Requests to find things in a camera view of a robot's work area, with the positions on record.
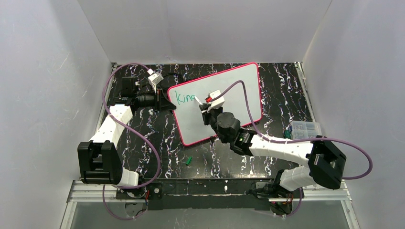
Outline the pink framed whiteboard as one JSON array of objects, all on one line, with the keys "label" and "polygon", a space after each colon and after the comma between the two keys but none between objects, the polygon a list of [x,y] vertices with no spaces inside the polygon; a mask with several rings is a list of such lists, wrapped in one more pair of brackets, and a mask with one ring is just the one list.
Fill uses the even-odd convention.
[{"label": "pink framed whiteboard", "polygon": [[263,117],[259,69],[254,62],[172,86],[168,89],[168,98],[176,106],[173,113],[184,146],[215,135],[214,130],[203,123],[201,104],[222,107],[242,126]]}]

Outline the white green whiteboard marker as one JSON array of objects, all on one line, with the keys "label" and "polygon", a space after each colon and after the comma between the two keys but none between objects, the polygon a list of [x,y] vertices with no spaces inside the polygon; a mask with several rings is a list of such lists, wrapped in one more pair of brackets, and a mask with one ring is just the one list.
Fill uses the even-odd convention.
[{"label": "white green whiteboard marker", "polygon": [[203,103],[198,99],[197,96],[194,97],[195,101],[199,104],[199,105],[203,105]]}]

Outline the green marker cap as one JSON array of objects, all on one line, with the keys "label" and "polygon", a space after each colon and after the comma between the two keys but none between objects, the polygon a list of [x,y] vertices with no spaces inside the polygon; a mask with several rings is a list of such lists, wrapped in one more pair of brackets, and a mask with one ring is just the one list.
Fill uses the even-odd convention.
[{"label": "green marker cap", "polygon": [[192,157],[189,157],[186,162],[186,166],[189,166],[191,164],[191,162],[192,162]]}]

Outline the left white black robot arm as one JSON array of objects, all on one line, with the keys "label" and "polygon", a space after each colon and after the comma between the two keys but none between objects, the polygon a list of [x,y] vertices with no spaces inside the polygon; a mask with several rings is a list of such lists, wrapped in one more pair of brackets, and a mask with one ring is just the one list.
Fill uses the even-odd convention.
[{"label": "left white black robot arm", "polygon": [[139,80],[122,78],[121,92],[111,102],[108,116],[89,141],[78,145],[80,174],[84,183],[130,188],[139,185],[139,174],[122,166],[117,144],[125,125],[138,109],[150,107],[158,112],[176,109],[176,105],[167,98],[167,90],[161,86],[163,79],[159,73],[152,74],[148,77],[151,90],[143,92]]}]

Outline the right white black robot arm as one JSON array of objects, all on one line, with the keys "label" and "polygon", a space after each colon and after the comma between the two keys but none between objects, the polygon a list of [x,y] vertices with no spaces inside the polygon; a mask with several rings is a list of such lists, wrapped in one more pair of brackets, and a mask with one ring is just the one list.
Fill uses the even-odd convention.
[{"label": "right white black robot arm", "polygon": [[271,191],[292,192],[308,185],[339,189],[346,163],[345,154],[331,141],[310,140],[295,143],[273,137],[260,137],[256,131],[242,128],[240,121],[222,107],[199,106],[204,125],[209,125],[223,144],[241,156],[269,156],[295,162],[294,169],[280,170]]}]

